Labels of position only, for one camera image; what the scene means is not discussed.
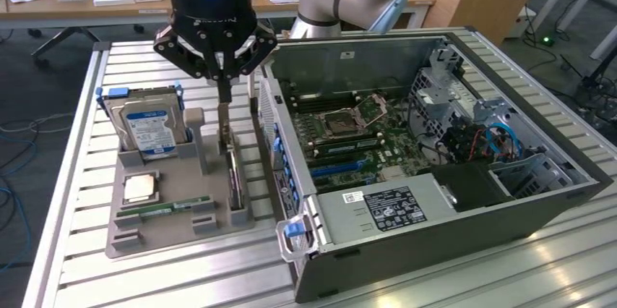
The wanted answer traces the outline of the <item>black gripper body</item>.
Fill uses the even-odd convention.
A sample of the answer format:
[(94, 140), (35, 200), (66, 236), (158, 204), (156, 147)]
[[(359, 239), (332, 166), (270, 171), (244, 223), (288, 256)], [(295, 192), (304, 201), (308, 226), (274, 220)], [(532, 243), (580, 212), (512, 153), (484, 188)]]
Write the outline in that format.
[(176, 50), (182, 37), (206, 56), (234, 54), (256, 29), (252, 0), (171, 0), (170, 37), (163, 39), (164, 56)]

